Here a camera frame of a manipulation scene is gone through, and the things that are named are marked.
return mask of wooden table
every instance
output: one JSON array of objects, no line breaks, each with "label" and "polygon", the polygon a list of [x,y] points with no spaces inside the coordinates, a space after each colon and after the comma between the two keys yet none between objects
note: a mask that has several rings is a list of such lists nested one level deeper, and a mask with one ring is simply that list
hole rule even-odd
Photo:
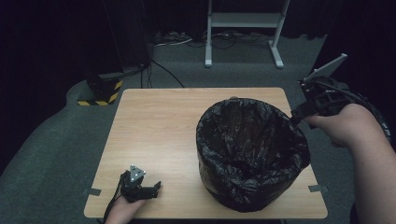
[{"label": "wooden table", "polygon": [[308,188],[318,184],[310,165],[259,212],[236,212],[205,189],[198,170],[196,125],[210,106],[232,96],[262,100],[290,115],[280,88],[126,90],[92,184],[101,193],[89,196],[85,216],[103,216],[120,174],[134,164],[147,172],[143,187],[163,182],[158,198],[146,202],[137,218],[325,218],[321,193]]}]

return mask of white stand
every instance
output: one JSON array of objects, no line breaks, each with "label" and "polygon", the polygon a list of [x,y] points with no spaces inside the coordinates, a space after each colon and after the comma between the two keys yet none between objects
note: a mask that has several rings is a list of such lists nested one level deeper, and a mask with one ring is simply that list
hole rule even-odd
[{"label": "white stand", "polygon": [[261,27],[276,28],[275,39],[268,41],[268,44],[276,67],[283,68],[284,64],[276,46],[286,19],[289,3],[290,0],[285,0],[281,13],[212,13],[212,0],[209,0],[205,66],[212,66],[212,27]]}]

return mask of black garbage bag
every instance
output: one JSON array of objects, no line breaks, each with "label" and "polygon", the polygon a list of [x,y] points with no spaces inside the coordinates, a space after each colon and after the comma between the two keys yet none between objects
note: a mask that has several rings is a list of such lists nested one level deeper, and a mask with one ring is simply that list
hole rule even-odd
[{"label": "black garbage bag", "polygon": [[209,107],[196,130],[202,182],[221,204],[262,210],[309,164],[303,132],[282,111],[254,99]]}]

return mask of hand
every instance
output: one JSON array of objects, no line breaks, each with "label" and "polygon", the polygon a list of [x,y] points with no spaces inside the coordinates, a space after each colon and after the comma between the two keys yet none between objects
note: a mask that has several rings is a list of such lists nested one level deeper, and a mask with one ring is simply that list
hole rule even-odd
[{"label": "hand", "polygon": [[134,203],[128,201],[120,196],[113,204],[113,207],[108,214],[106,224],[127,224],[129,223],[136,211],[143,206],[146,200],[139,200]]},{"label": "hand", "polygon": [[344,147],[387,141],[375,117],[361,105],[346,105],[338,115],[311,116],[305,121],[322,129],[335,143]]}]

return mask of finger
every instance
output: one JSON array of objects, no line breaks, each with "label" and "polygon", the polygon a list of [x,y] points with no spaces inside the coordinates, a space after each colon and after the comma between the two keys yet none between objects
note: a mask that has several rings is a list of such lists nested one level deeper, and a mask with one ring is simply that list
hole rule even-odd
[{"label": "finger", "polygon": [[322,116],[314,115],[314,116],[306,117],[304,120],[310,125],[320,128],[321,123],[323,122],[324,119],[326,118]]}]

